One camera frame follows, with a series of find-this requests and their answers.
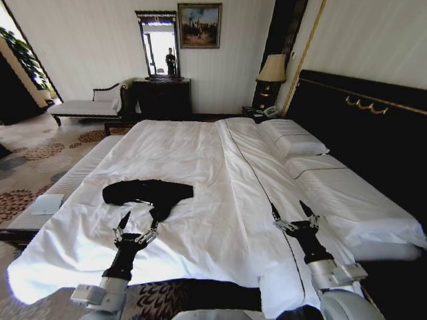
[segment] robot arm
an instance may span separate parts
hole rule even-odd
[[[328,253],[316,237],[318,217],[302,201],[300,205],[309,221],[289,223],[274,221],[274,225],[290,237],[294,237],[305,253],[304,261],[312,272],[313,285],[320,298],[320,309],[327,320],[384,320],[381,313],[361,296],[339,289],[351,285],[368,274],[358,263],[337,265],[334,257]],[[275,216],[278,212],[272,204]]]
[[[157,236],[155,228],[144,234],[124,233],[130,211],[114,229],[114,244],[118,248],[111,267],[104,271],[101,283],[95,285],[78,285],[71,300],[85,304],[95,310],[81,320],[119,320],[126,302],[127,284],[132,278],[133,260],[139,250],[146,248]]]

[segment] lampshade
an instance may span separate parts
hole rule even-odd
[[[268,82],[285,81],[285,55],[269,55],[264,68],[262,68],[256,79]]]

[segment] mirror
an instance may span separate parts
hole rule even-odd
[[[176,11],[135,11],[150,77],[179,77]]]

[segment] telephone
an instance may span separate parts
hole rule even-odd
[[[264,115],[267,118],[274,118],[276,115],[278,115],[279,111],[277,110],[277,107],[275,105],[268,107],[264,110]]]

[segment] black headboard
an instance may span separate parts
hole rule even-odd
[[[286,118],[427,230],[427,90],[303,70]]]

